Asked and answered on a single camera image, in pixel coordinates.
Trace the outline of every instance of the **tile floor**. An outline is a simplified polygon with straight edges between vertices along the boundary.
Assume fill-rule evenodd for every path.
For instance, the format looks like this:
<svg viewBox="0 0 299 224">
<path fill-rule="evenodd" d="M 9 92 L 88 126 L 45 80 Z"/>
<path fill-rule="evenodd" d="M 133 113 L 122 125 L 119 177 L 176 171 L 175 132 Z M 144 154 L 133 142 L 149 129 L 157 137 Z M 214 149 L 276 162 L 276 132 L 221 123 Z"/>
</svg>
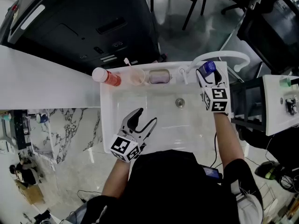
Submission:
<svg viewBox="0 0 299 224">
<path fill-rule="evenodd" d="M 154 11 L 160 33 L 159 41 L 162 53 L 168 53 L 168 61 L 191 61 L 200 54 L 218 50 L 242 16 L 240 9 L 229 11 L 225 16 L 221 15 L 222 8 L 233 4 L 229 0 L 207 0 L 204 16 L 200 16 L 201 3 L 202 0 L 197 2 L 186 31 L 182 31 L 191 2 L 155 0 Z M 207 166 L 210 166 L 215 158 L 210 145 L 214 136 L 211 136 L 210 140 L 209 148 L 205 152 L 195 153 L 198 163 Z M 252 161 L 258 164 L 266 161 L 265 150 L 249 147 L 245 142 L 242 142 L 242 147 L 245 155 Z M 79 154 L 67 156 L 64 162 L 55 165 L 55 171 L 48 161 L 37 157 L 37 163 L 45 177 L 40 185 L 45 202 L 49 207 L 60 202 L 77 208 L 82 204 L 77 197 L 77 191 L 83 189 L 101 192 L 115 160 L 114 156 L 104 152 L 101 144 Z M 246 162 L 254 172 L 256 164 L 247 159 Z M 279 200 L 277 209 L 290 197 L 291 194 L 284 191 L 275 181 L 266 181 L 256 175 L 254 177 L 262 195 L 265 195 L 265 207 L 272 200 L 270 192 L 267 192 L 268 187 L 263 186 L 265 183 L 273 189 Z M 80 196 L 88 198 L 91 195 L 81 192 Z"/>
</svg>

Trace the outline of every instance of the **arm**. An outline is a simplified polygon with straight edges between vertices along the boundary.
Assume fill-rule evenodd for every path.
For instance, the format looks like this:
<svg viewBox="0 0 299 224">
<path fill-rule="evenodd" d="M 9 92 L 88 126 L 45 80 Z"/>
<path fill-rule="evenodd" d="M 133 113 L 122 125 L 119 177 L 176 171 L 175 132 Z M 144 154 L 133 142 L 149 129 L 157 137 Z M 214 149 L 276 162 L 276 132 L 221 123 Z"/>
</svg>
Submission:
<svg viewBox="0 0 299 224">
<path fill-rule="evenodd" d="M 130 163 L 117 160 L 103 188 L 102 195 L 120 198 L 128 182 Z"/>
<path fill-rule="evenodd" d="M 243 150 L 228 117 L 222 113 L 214 113 L 214 120 L 223 168 L 233 160 L 244 160 Z"/>
</svg>

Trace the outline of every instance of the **white sink basin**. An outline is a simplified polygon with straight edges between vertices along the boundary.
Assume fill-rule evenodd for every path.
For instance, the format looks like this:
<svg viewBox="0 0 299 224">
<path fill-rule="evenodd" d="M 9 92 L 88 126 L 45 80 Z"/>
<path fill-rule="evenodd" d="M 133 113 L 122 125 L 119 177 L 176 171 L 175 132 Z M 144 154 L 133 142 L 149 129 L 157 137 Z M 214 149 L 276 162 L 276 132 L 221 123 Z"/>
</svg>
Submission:
<svg viewBox="0 0 299 224">
<path fill-rule="evenodd" d="M 110 153 L 109 144 L 113 134 L 118 133 L 121 122 L 130 112 L 143 108 L 137 130 L 141 130 L 152 118 L 157 117 L 157 125 L 145 140 L 147 146 L 142 154 L 177 149 L 187 152 L 213 150 L 215 135 L 214 118 L 201 100 L 201 88 L 197 83 L 195 70 L 188 77 L 189 85 L 177 83 L 177 69 L 183 63 L 144 64 L 137 67 L 146 73 L 150 69 L 166 68 L 173 78 L 167 85 L 148 85 L 133 87 L 124 82 L 119 87 L 101 84 L 101 116 L 104 150 Z M 227 73 L 226 63 L 216 63 Z M 122 73 L 127 67 L 111 69 Z M 183 108 L 175 101 L 182 98 Z"/>
</svg>

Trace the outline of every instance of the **marble wall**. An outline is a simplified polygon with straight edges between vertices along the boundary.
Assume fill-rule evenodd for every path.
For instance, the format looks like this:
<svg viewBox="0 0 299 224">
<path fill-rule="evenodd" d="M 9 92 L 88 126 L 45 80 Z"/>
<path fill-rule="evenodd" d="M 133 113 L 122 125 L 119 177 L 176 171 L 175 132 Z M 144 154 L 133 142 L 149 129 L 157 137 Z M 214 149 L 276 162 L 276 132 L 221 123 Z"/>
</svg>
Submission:
<svg viewBox="0 0 299 224">
<path fill-rule="evenodd" d="M 102 145 L 100 108 L 48 109 L 49 120 L 38 124 L 30 120 L 30 138 L 35 154 L 54 163 L 63 162 L 70 153 Z"/>
</svg>

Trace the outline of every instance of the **shoe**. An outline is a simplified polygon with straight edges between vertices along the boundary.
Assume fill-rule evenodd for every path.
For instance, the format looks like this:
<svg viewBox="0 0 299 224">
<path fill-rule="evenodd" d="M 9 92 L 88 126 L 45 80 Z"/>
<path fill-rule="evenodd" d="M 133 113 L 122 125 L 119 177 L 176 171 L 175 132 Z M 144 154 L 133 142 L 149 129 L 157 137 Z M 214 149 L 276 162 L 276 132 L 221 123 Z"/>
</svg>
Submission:
<svg viewBox="0 0 299 224">
<path fill-rule="evenodd" d="M 235 125 L 235 129 L 237 130 L 237 132 L 238 132 L 238 134 L 239 134 L 239 139 L 242 140 L 242 141 L 245 140 L 245 139 L 243 138 L 243 136 L 242 136 L 242 129 L 243 129 L 243 128 L 244 128 L 244 127 L 241 126 L 241 125 Z"/>
</svg>

